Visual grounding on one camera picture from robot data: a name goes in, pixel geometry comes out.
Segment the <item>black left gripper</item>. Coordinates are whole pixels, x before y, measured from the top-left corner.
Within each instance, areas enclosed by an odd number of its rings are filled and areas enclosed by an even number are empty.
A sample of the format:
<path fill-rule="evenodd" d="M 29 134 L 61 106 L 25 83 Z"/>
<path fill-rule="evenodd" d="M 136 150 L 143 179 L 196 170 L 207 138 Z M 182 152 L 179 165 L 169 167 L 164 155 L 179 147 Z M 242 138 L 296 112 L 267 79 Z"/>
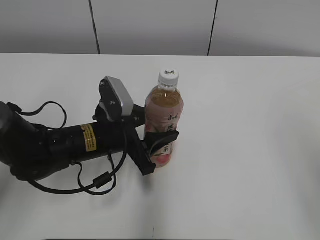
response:
<path fill-rule="evenodd" d="M 126 151 L 143 176 L 152 174 L 156 165 L 151 162 L 157 151 L 178 139 L 177 130 L 147 132 L 144 143 L 140 140 L 137 127 L 145 124 L 145 108 L 134 104 L 132 114 L 120 121 L 110 121 L 99 106 L 96 107 L 93 126 L 97 149 L 109 153 Z"/>

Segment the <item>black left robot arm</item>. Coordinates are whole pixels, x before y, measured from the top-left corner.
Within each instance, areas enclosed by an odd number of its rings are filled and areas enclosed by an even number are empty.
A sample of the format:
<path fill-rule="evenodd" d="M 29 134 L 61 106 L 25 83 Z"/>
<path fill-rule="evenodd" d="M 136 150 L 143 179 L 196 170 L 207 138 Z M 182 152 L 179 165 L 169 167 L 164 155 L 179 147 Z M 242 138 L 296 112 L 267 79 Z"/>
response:
<path fill-rule="evenodd" d="M 146 176 L 156 168 L 151 157 L 179 136 L 176 130 L 148 132 L 141 140 L 136 128 L 144 125 L 145 111 L 138 105 L 122 121 L 107 120 L 97 107 L 94 122 L 58 129 L 30 123 L 18 111 L 12 103 L 0 104 L 0 161 L 21 181 L 39 181 L 71 164 L 123 151 Z"/>

